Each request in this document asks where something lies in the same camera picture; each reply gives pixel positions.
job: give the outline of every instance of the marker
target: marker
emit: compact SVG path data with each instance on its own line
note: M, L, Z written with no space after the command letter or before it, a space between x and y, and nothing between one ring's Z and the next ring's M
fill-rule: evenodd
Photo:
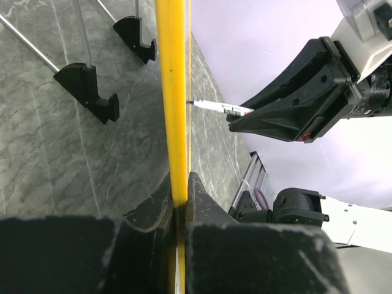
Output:
M251 108L246 108L246 107L226 104L226 103L206 101L206 100L193 100L193 101L187 101L186 103L192 104L196 107L215 110L221 113L226 113L228 115L234 115L234 116L244 116L254 111L254 109Z

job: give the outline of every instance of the yellow ruler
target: yellow ruler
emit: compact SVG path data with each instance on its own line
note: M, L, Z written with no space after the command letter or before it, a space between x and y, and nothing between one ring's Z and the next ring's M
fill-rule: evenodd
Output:
M188 199L185 1L156 0L156 17L178 261L185 293L184 215Z

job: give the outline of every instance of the black stand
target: black stand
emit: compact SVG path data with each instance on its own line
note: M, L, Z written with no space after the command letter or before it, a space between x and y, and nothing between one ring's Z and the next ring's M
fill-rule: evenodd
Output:
M119 102L116 93L109 100L98 95L96 67L90 69L84 63L72 63L64 66L54 76L55 80L84 107L93 113L102 123L108 119L116 121L119 116Z
M141 42L141 18L124 17L113 25L113 29L144 64L156 60L156 40L153 39L150 46Z

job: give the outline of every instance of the purple cable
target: purple cable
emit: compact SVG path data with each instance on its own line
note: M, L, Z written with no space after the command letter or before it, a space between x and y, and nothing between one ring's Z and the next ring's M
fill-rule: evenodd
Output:
M262 210L266 210L266 209L270 208L270 206L268 205L267 199L264 196L264 193L259 188L255 188L254 195L255 195L257 203L260 205Z

